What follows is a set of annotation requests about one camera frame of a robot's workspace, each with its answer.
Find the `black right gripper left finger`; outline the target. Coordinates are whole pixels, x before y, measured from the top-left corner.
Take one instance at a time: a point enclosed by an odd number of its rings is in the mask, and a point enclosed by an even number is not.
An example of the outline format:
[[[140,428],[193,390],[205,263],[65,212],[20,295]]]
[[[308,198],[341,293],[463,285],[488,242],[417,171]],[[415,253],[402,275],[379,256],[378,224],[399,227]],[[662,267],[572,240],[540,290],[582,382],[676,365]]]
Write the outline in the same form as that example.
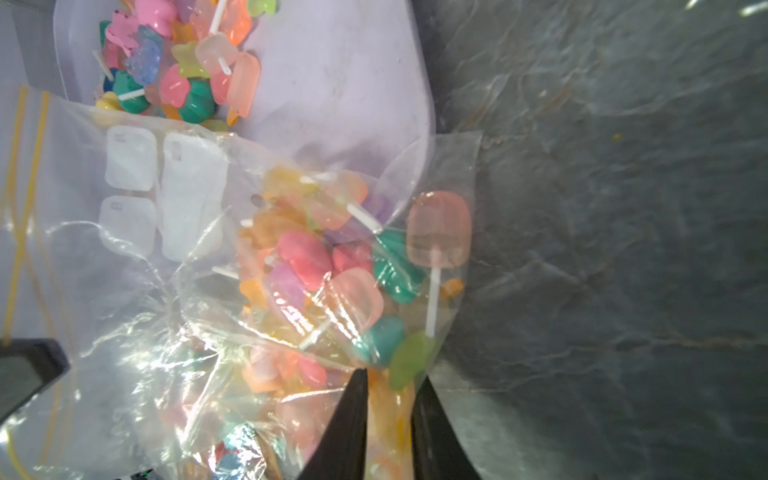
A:
[[[367,450],[368,371],[351,375],[314,454],[298,480],[363,480]]]

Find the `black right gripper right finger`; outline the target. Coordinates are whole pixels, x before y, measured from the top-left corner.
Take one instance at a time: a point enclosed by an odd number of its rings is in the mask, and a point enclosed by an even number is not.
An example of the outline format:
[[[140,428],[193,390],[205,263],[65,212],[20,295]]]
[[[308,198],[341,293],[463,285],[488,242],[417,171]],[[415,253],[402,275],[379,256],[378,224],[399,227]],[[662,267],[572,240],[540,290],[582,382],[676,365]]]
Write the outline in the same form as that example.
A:
[[[416,480],[480,480],[428,377],[415,397],[411,430]]]

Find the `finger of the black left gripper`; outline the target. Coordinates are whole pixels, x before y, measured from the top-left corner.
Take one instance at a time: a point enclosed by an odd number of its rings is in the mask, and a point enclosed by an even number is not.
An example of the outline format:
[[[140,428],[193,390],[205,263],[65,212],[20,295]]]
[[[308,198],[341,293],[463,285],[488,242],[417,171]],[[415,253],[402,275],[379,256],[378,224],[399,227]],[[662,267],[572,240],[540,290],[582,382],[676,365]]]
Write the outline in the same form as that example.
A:
[[[1,348],[1,422],[58,381],[70,362],[54,339],[15,339]]]

